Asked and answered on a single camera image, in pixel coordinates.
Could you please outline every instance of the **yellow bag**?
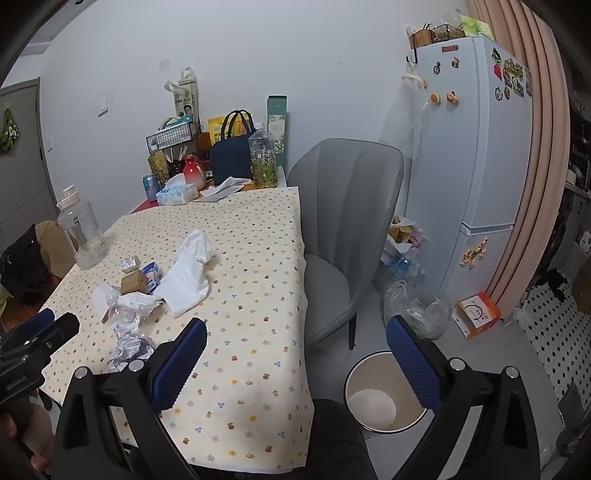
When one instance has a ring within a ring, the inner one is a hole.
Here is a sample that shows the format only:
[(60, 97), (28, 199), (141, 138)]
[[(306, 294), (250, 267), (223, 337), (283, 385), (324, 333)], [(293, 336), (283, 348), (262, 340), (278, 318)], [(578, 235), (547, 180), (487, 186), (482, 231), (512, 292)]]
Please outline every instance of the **yellow bag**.
[[(226, 116), (217, 116), (216, 118), (210, 118), (207, 121), (209, 126), (209, 135), (212, 138), (212, 145), (219, 142), (220, 138), (222, 137), (222, 125), (225, 118)], [(242, 125), (242, 122), (234, 122), (234, 126), (232, 127), (232, 136), (237, 137), (238, 135), (244, 134), (246, 134), (246, 129), (244, 128), (244, 125)]]

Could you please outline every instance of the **black pants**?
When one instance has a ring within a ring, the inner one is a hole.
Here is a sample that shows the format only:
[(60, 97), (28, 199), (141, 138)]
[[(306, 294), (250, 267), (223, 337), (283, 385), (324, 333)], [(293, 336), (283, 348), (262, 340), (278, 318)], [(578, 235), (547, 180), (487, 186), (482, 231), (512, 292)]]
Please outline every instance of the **black pants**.
[[(130, 461), (136, 473), (150, 480), (139, 451), (134, 449)], [(222, 470), (194, 466), (202, 480), (236, 478), (266, 480), (377, 480), (369, 460), (359, 425), (345, 406), (333, 400), (314, 400), (314, 420), (310, 433), (306, 466), (279, 475), (246, 473), (243, 476)]]

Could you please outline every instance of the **bottle cap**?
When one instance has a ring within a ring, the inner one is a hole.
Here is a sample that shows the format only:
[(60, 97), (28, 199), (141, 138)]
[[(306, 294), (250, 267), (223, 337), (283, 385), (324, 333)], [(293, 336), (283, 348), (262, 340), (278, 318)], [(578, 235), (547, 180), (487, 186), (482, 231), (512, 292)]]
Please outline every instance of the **bottle cap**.
[(74, 205), (78, 200), (80, 200), (78, 190), (76, 190), (74, 185), (70, 185), (64, 190), (64, 198), (58, 202), (57, 206), (60, 208), (60, 210), (63, 210), (64, 208)]

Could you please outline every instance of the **refrigerator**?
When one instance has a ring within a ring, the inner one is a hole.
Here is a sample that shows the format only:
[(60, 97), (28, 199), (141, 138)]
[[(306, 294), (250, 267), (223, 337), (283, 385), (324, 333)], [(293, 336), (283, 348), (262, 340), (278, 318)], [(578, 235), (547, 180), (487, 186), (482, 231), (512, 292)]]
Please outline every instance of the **refrigerator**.
[[(531, 79), (483, 35), (418, 48), (417, 60), (440, 103), (422, 113), (406, 217), (428, 238), (418, 258), (426, 287), (455, 303), (486, 290), (513, 229), (530, 158)], [(483, 254), (463, 264), (479, 245)]]

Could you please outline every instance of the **chair leg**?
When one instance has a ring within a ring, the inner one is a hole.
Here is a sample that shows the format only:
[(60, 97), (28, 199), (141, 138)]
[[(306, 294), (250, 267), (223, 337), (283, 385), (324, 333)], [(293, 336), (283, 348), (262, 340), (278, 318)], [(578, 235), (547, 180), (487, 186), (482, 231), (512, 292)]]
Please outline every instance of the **chair leg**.
[(349, 320), (349, 350), (355, 348), (355, 333), (357, 331), (357, 312)]

